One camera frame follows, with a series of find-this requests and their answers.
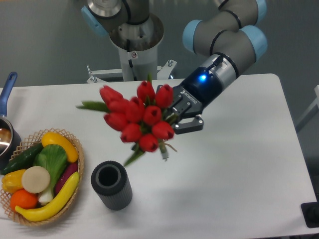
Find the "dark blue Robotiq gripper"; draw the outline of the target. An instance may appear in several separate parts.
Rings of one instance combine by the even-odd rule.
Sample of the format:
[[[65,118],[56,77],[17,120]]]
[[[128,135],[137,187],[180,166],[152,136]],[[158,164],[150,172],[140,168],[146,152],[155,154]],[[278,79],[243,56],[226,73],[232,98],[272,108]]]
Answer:
[[[198,67],[173,88],[168,84],[159,85],[157,88],[157,94],[173,94],[171,112],[176,114],[178,119],[194,117],[190,122],[173,124],[172,128],[176,134],[201,131],[204,121],[200,114],[222,91],[222,83],[215,71],[206,67]]]

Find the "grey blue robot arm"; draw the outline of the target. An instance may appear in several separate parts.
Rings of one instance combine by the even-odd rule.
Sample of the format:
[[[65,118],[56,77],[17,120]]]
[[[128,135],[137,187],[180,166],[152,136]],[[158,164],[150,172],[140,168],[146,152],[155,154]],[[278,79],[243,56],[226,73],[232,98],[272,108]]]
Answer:
[[[219,0],[219,13],[208,21],[189,22],[182,35],[184,47],[206,56],[178,86],[169,114],[177,115],[177,134],[199,131],[204,108],[260,59],[268,43],[256,27],[267,12],[263,0]],[[161,20],[147,0],[89,0],[81,9],[88,26],[109,36],[118,49],[123,79],[141,81],[158,74],[158,46],[164,35]]]

